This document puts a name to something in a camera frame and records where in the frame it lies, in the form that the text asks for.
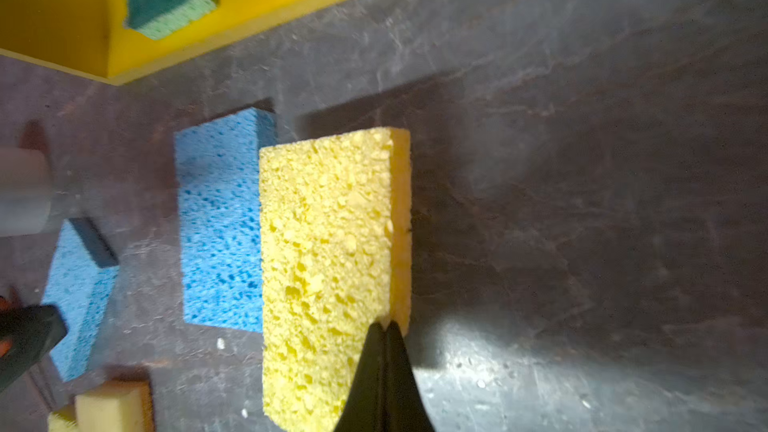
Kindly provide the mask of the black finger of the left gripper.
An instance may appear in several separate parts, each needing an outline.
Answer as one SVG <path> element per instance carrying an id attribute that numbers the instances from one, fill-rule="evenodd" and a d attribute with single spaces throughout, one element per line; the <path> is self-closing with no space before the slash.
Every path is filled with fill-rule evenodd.
<path id="1" fill-rule="evenodd" d="M 67 335 L 67 326 L 54 305 L 36 305 L 1 312 L 1 340 L 10 348 L 1 357 L 1 391 L 37 364 Z"/>

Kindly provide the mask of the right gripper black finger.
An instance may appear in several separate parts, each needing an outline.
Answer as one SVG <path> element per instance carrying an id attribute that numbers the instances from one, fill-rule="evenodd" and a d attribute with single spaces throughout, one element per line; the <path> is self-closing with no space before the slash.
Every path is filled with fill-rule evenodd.
<path id="1" fill-rule="evenodd" d="M 373 323 L 350 393 L 335 427 L 342 431 L 432 431 L 401 329 Z"/>

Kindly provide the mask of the tan yellow sponge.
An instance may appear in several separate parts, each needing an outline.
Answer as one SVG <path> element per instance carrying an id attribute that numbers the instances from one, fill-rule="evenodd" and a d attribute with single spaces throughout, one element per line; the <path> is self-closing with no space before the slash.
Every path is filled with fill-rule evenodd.
<path id="1" fill-rule="evenodd" d="M 107 381 L 75 397 L 81 431 L 154 431 L 150 385 L 146 381 Z"/>

